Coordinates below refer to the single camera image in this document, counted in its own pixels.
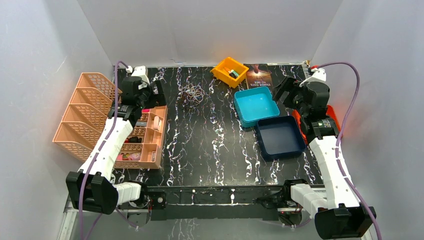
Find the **orange square tray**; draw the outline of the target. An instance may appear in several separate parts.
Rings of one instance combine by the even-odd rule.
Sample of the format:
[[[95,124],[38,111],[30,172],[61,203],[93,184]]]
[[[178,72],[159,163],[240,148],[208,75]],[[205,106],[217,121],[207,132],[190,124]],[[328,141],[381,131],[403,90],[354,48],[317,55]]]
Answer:
[[[304,134],[304,132],[301,129],[301,122],[300,122],[300,115],[296,110],[293,110],[292,113],[290,114],[292,117],[295,118],[296,124],[300,130],[300,133],[302,135],[302,138],[305,142],[306,145],[309,144],[306,135]],[[332,118],[337,126],[338,131],[341,130],[341,125],[339,124],[338,118],[336,116],[336,113],[334,111],[334,108],[331,105],[327,105],[327,111],[326,111],[326,115],[329,116],[330,118]]]

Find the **cyan square tray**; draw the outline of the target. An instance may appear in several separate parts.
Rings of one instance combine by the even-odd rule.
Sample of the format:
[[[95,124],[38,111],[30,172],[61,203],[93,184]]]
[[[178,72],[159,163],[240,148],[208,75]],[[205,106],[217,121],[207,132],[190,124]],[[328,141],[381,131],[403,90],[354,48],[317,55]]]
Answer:
[[[280,115],[279,107],[266,86],[237,91],[233,102],[243,128],[254,127],[259,120]]]

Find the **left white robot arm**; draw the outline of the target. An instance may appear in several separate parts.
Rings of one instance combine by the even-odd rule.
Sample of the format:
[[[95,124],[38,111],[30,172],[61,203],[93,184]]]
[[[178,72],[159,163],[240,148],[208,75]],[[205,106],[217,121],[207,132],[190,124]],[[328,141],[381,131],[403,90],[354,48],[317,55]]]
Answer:
[[[166,106],[165,94],[160,80],[148,83],[140,76],[124,78],[121,87],[122,93],[115,93],[104,129],[92,152],[79,170],[69,172],[65,179],[72,206],[80,213],[110,215],[124,203],[144,208],[150,200],[141,183],[112,184],[110,179],[122,146],[142,111]]]

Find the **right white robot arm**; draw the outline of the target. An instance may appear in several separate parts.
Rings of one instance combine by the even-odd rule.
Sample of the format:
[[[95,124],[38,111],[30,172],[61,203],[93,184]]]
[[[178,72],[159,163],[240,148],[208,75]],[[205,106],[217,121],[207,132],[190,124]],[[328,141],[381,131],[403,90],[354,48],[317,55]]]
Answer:
[[[284,92],[288,95],[283,104],[298,114],[295,120],[316,158],[326,197],[317,194],[304,180],[287,180],[282,202],[288,207],[300,204],[314,220],[323,240],[372,239],[369,228],[376,219],[376,212],[356,195],[349,172],[344,169],[342,151],[337,146],[341,133],[327,114],[329,87],[321,81],[302,83],[286,77],[277,86],[273,100],[279,100]]]

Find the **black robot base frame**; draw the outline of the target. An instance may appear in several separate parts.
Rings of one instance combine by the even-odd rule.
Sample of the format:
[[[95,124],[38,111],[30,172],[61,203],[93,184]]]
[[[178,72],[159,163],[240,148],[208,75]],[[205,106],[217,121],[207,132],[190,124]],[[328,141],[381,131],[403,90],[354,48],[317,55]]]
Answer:
[[[298,228],[310,222],[300,204],[288,199],[283,185],[147,186],[139,200],[124,203],[128,214],[147,221],[176,219],[257,219]]]

